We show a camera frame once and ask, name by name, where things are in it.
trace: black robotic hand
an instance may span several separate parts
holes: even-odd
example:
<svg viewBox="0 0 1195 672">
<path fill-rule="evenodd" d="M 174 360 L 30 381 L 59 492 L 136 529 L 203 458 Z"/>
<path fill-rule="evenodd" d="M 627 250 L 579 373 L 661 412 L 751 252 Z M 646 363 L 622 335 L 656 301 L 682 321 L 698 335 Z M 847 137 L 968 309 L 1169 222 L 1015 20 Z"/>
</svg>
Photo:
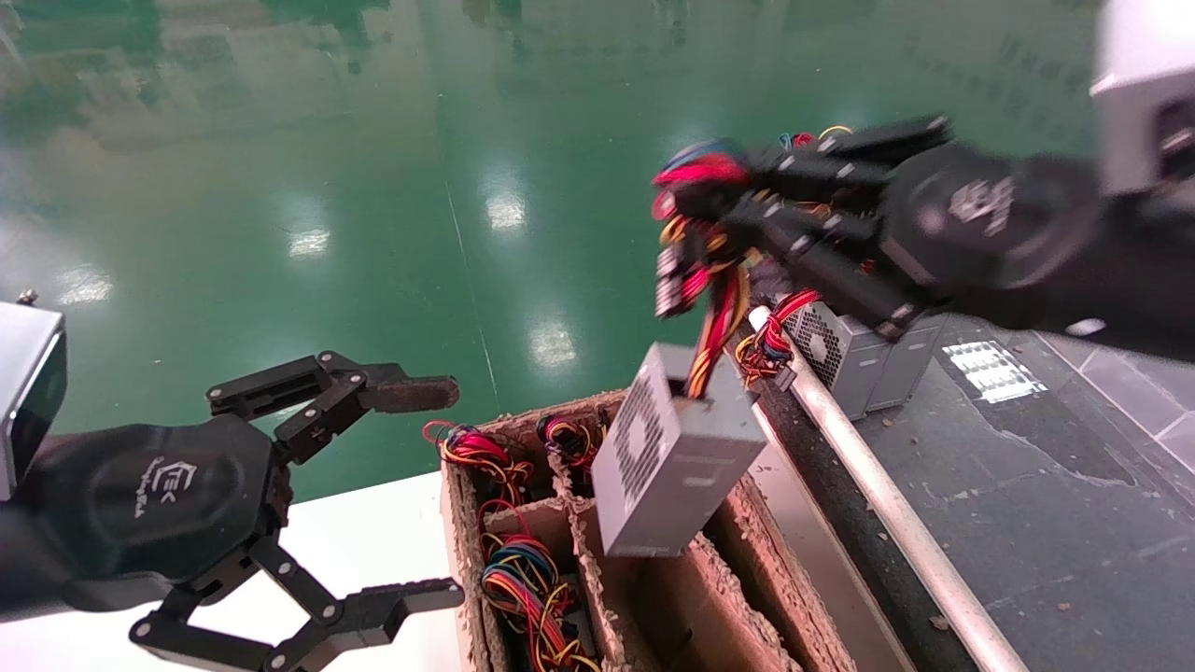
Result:
<svg viewBox="0 0 1195 672">
<path fill-rule="evenodd" d="M 1105 200 L 1093 164 L 988 155 L 944 117 L 731 155 L 670 161 L 667 207 L 889 338 L 948 310 L 1195 361 L 1182 176 Z"/>
<path fill-rule="evenodd" d="M 410 378 L 325 352 L 212 387 L 212 420 L 47 439 L 0 502 L 0 623 L 67 609 L 164 599 L 130 629 L 155 655 L 208 670 L 314 672 L 342 652 L 393 641 L 410 613 L 458 606 L 451 579 L 330 594 L 280 545 L 302 464 L 369 410 L 451 407 L 451 377 Z M 271 440 L 249 421 L 304 404 Z M 188 625 L 264 570 L 310 621 L 266 644 Z"/>
</svg>

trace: cardboard box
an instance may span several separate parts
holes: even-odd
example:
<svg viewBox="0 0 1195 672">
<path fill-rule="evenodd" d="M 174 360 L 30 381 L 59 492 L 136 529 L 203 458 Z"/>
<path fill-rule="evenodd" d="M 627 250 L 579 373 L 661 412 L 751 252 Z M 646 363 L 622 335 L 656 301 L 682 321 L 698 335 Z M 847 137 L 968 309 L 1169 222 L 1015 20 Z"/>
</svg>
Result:
<svg viewBox="0 0 1195 672">
<path fill-rule="evenodd" d="M 526 523 L 562 574 L 578 576 L 603 671 L 853 672 L 825 605 L 749 475 L 680 557 L 602 555 L 594 501 L 544 451 L 535 422 L 553 414 L 594 427 L 600 410 L 613 417 L 621 401 L 623 392 L 607 392 L 479 427 L 500 444 L 528 450 L 537 463 L 528 488 L 533 501 L 517 515 L 503 511 L 479 521 L 484 482 L 472 470 L 443 465 L 449 562 L 466 594 L 456 611 L 464 668 L 520 672 L 502 618 L 482 599 L 480 529 L 513 532 Z"/>
</svg>

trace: metal bar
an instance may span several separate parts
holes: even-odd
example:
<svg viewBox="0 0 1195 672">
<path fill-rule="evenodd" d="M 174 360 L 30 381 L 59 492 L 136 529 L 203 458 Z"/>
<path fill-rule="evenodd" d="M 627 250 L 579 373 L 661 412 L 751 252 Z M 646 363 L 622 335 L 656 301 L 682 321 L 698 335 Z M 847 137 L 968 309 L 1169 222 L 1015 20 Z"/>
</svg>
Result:
<svg viewBox="0 0 1195 672">
<path fill-rule="evenodd" d="M 755 308 L 750 313 L 752 325 L 758 330 L 768 314 L 771 311 L 766 307 Z M 871 503 L 972 659 L 983 672 L 1028 672 L 1004 633 L 926 530 L 829 390 L 817 379 L 791 340 L 789 346 L 793 353 L 789 367 L 796 373 L 790 390 Z"/>
</svg>

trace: cable bundle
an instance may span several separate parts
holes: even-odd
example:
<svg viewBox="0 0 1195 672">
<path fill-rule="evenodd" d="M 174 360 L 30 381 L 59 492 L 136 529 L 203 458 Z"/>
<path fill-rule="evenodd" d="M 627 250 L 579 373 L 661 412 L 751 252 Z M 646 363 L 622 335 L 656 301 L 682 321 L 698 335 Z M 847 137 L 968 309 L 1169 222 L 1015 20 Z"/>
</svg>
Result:
<svg viewBox="0 0 1195 672">
<path fill-rule="evenodd" d="M 750 385 L 760 378 L 776 375 L 780 367 L 792 360 L 792 348 L 784 337 L 784 320 L 819 298 L 817 292 L 813 289 L 789 294 L 767 316 L 767 322 L 760 326 L 759 331 L 743 338 L 735 347 L 735 359 L 743 372 L 746 385 Z"/>
<path fill-rule="evenodd" d="M 509 506 L 491 500 L 482 505 L 480 511 L 492 505 Z M 572 588 L 560 581 L 547 548 L 531 536 L 527 521 L 521 515 L 519 521 L 521 533 L 483 534 L 489 554 L 482 572 L 482 592 L 486 601 L 505 616 L 511 630 L 527 635 L 534 672 L 600 672 L 598 664 L 584 655 L 581 640 L 565 631 L 564 613 L 576 603 Z"/>
<path fill-rule="evenodd" d="M 816 140 L 834 133 L 851 133 L 851 129 L 832 126 Z M 786 149 L 791 149 L 810 145 L 815 139 L 808 133 L 797 136 L 784 134 L 780 142 L 788 145 Z M 746 190 L 750 184 L 750 173 L 743 166 L 741 157 L 741 152 L 727 141 L 693 145 L 669 159 L 652 181 L 660 189 L 652 215 L 667 222 L 660 236 L 664 251 L 661 252 L 656 268 L 656 314 L 668 317 L 686 312 L 695 305 L 706 288 L 712 289 L 710 308 L 706 311 L 685 387 L 686 396 L 691 398 L 705 395 L 713 365 L 747 313 L 749 282 L 742 262 L 750 251 L 733 250 L 718 222 L 699 221 L 679 214 L 675 190 L 692 184 L 707 184 L 711 189 L 735 187 Z M 754 197 L 762 200 L 778 196 L 760 190 Z M 828 203 L 801 204 L 822 218 L 831 215 Z M 804 303 L 801 305 L 817 300 L 816 293 L 803 297 Z M 765 329 L 736 348 L 736 359 L 748 374 L 748 380 L 774 374 L 792 356 L 782 335 L 780 324 L 785 317 L 788 316 L 770 319 Z"/>
<path fill-rule="evenodd" d="M 705 396 L 710 373 L 722 348 L 747 314 L 750 286 L 746 269 L 740 267 L 741 258 L 731 250 L 722 227 L 716 222 L 676 214 L 669 187 L 693 182 L 746 185 L 748 178 L 737 152 L 724 141 L 716 140 L 682 149 L 664 164 L 654 181 L 661 189 L 654 214 L 667 220 L 660 234 L 660 244 L 666 251 L 657 269 L 661 276 L 657 281 L 657 313 L 686 312 L 705 289 L 711 289 L 710 307 L 685 386 L 685 393 L 691 398 Z"/>
<path fill-rule="evenodd" d="M 557 454 L 564 464 L 582 472 L 588 478 L 589 468 L 598 457 L 598 448 L 606 439 L 609 421 L 606 411 L 598 420 L 598 436 L 584 424 L 554 415 L 545 415 L 535 423 L 535 434 L 550 453 Z"/>
<path fill-rule="evenodd" d="M 440 448 L 440 459 L 479 469 L 500 488 L 502 501 L 519 506 L 535 466 L 510 453 L 476 427 L 433 420 L 423 426 L 423 438 Z"/>
</svg>

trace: power supply fan grille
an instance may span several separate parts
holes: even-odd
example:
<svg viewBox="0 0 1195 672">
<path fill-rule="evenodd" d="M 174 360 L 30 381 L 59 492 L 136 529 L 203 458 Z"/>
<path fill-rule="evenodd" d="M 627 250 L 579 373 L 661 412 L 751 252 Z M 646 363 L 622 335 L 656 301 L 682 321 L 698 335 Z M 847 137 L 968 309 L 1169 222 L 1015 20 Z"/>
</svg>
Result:
<svg viewBox="0 0 1195 672">
<path fill-rule="evenodd" d="M 660 465 L 660 448 L 663 428 L 660 426 L 660 414 L 651 403 L 651 390 L 643 379 L 631 384 L 626 401 L 618 410 L 614 428 L 614 450 L 618 454 L 618 474 L 623 479 L 624 505 L 627 511 L 635 508 L 639 496 L 648 487 L 648 478 Z M 632 428 L 643 427 L 642 442 L 633 441 Z"/>
<path fill-rule="evenodd" d="M 784 320 L 784 326 L 817 378 L 826 386 L 832 386 L 842 366 L 842 342 L 834 330 L 813 307 L 797 311 Z"/>
</svg>

